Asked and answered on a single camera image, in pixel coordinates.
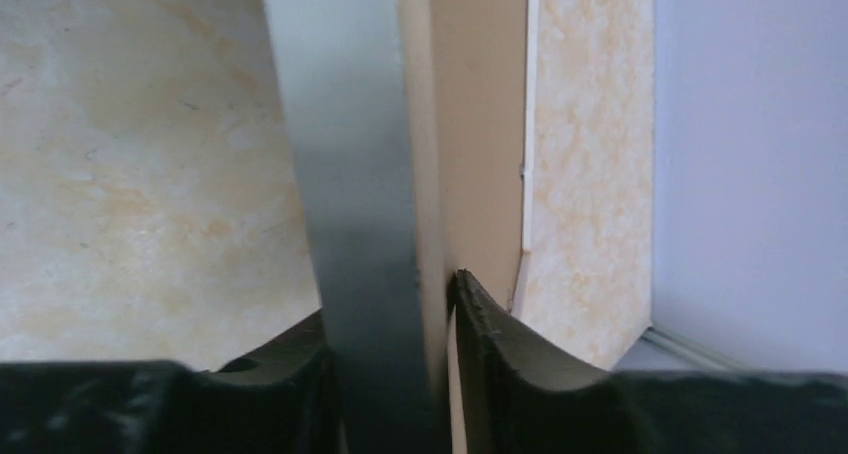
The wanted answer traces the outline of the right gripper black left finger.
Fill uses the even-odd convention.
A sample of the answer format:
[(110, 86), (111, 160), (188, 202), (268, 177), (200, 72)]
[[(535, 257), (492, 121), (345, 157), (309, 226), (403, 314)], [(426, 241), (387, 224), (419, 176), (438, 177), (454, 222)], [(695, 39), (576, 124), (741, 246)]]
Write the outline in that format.
[(334, 453), (339, 428), (319, 313), (217, 371), (167, 360), (1, 367), (5, 453)]

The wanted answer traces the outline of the light wooden picture frame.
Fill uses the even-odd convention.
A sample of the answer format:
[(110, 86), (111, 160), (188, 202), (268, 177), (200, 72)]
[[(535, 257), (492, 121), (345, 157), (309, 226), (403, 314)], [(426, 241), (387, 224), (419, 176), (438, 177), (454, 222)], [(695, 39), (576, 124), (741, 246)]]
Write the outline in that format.
[(352, 453), (462, 453), (431, 0), (264, 0)]

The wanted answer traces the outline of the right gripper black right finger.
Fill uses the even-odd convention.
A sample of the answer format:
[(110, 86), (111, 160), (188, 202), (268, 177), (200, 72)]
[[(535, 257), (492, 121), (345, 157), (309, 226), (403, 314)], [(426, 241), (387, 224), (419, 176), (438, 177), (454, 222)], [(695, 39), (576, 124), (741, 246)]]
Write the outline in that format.
[(847, 380), (828, 373), (618, 371), (557, 347), (473, 274), (452, 279), (472, 453), (843, 453)]

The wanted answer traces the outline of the brown cardboard backing board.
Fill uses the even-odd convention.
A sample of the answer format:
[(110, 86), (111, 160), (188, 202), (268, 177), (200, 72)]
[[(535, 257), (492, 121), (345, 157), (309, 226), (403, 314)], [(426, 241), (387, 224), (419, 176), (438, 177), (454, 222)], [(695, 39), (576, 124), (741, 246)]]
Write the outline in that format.
[(446, 264), (502, 306), (521, 249), (528, 0), (431, 0)]

